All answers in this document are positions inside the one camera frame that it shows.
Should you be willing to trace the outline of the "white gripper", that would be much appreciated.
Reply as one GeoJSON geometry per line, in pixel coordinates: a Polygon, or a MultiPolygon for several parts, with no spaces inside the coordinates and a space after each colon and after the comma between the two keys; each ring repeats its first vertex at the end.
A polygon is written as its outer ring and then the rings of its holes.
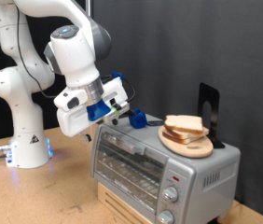
{"type": "MultiPolygon", "coordinates": [[[[88,105],[89,95],[85,90],[70,90],[65,88],[55,99],[58,107],[57,119],[62,132],[69,137],[80,134],[86,142],[91,136],[84,132],[89,126],[99,121],[111,108],[103,99],[88,105]]],[[[112,119],[113,125],[118,125],[118,119],[112,119]]]]}

